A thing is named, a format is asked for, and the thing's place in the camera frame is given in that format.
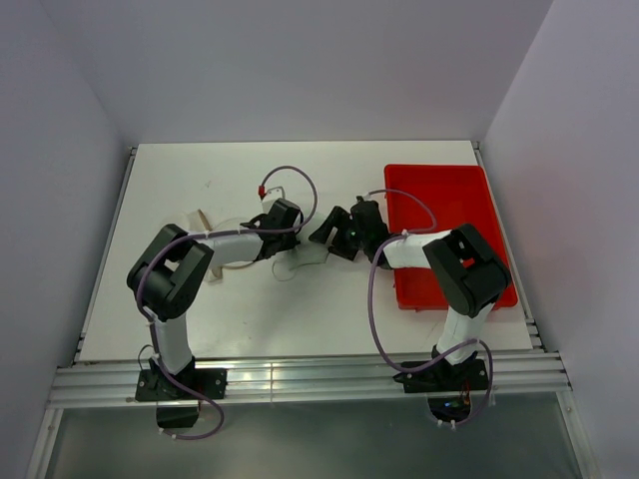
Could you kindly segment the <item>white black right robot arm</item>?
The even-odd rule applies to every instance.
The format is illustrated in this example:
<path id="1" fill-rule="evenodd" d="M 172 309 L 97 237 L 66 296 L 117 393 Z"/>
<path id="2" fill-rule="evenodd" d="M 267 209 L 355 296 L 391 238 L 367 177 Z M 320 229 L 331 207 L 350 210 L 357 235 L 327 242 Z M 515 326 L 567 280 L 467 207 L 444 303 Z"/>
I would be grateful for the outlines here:
<path id="1" fill-rule="evenodd" d="M 329 252 L 348 260 L 364 252 L 373 270 L 433 272 L 448 310 L 430 360 L 398 364 L 386 352 L 381 354 L 405 392 L 469 392 L 492 387 L 493 359 L 479 357 L 477 350 L 485 345 L 479 336 L 488 314 L 510 286 L 511 274 L 473 225 L 438 233 L 393 234 L 377 202 L 359 198 L 350 210 L 333 208 L 309 239 L 326 244 Z"/>

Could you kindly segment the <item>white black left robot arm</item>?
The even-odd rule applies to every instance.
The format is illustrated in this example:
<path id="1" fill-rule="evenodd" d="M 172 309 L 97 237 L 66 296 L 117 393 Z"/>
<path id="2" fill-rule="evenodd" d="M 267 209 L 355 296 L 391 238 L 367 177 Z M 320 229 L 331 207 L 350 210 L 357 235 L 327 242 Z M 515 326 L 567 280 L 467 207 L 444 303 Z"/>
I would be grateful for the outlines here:
<path id="1" fill-rule="evenodd" d="M 151 383 L 171 398 L 202 392 L 189 345 L 186 313 L 207 271 L 236 262 L 256 262 L 294 248 L 304 214 L 278 199 L 267 212 L 235 231 L 189 234 L 163 226 L 127 276 L 140 312 L 151 328 Z"/>

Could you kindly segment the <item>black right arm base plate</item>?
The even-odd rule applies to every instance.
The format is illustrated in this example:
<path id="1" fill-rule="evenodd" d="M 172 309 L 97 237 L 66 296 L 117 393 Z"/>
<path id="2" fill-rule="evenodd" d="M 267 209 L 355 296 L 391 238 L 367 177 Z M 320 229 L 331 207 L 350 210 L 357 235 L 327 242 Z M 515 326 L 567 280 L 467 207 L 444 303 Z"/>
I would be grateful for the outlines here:
<path id="1" fill-rule="evenodd" d="M 445 359 L 416 373 L 399 372 L 393 381 L 405 393 L 440 393 L 486 390 L 490 384 L 485 363 L 480 358 L 450 365 Z"/>

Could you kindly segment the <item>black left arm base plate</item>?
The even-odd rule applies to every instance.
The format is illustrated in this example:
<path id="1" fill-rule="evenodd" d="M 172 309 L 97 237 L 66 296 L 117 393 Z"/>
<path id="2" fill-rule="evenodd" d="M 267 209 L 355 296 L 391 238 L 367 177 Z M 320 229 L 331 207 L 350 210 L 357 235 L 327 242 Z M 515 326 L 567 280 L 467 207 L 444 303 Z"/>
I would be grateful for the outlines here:
<path id="1" fill-rule="evenodd" d="M 227 371 L 223 368 L 183 371 L 176 380 L 194 391 L 218 400 L 223 399 L 227 386 Z M 156 404 L 157 425 L 179 432 L 192 428 L 200 416 L 202 399 L 198 405 L 175 406 L 169 402 L 196 400 L 196 397 L 176 386 L 156 366 L 139 373 L 135 392 L 138 403 Z"/>

